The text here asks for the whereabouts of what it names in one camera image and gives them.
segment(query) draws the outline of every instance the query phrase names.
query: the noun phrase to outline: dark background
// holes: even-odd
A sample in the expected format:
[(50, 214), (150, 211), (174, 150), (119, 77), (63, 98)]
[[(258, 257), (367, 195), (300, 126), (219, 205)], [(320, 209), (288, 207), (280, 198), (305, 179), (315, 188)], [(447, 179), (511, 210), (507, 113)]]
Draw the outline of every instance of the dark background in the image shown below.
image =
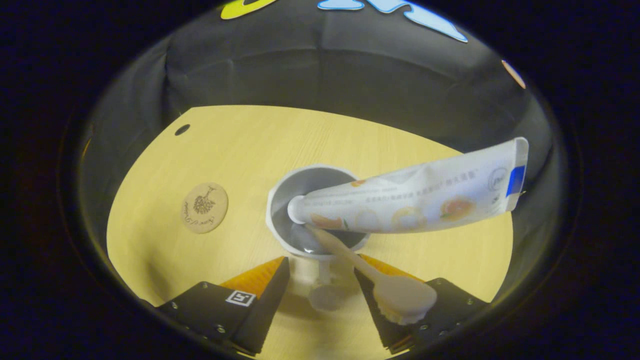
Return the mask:
[[(68, 117), (99, 96), (136, 54), (218, 2), (23, 1), (3, 5), (3, 358), (211, 358), (127, 312), (84, 270), (56, 202)], [(533, 78), (580, 144), (584, 202), (572, 246), (550, 281), (549, 319), (487, 358), (638, 357), (636, 253), (630, 226), (638, 146), (625, 113), (638, 52), (632, 1), (444, 1), (434, 10), (471, 29)], [(546, 317), (546, 314), (531, 313)]]

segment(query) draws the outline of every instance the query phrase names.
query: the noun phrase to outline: wooden table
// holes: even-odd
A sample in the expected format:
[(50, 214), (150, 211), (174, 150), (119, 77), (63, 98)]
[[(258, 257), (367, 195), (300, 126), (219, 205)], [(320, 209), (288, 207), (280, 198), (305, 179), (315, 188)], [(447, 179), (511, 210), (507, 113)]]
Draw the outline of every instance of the wooden table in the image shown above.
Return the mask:
[[(179, 136), (181, 126), (190, 128)], [(287, 172), (323, 163), (366, 178), (459, 152), (361, 119), (272, 106), (193, 108), (142, 153), (111, 208), (109, 258), (139, 297), (159, 306), (198, 281), (219, 284), (278, 256), (290, 256), (291, 281), (259, 359), (384, 359), (362, 294), (341, 310), (314, 311), (305, 298), (315, 261), (291, 256), (265, 224), (268, 191)], [(195, 185), (215, 182), (229, 205), (215, 230), (195, 234), (180, 205)], [(513, 228), (502, 214), (456, 229), (373, 234), (362, 254), (425, 281), (444, 277), (491, 301), (509, 266)], [(348, 280), (354, 290), (355, 278)]]

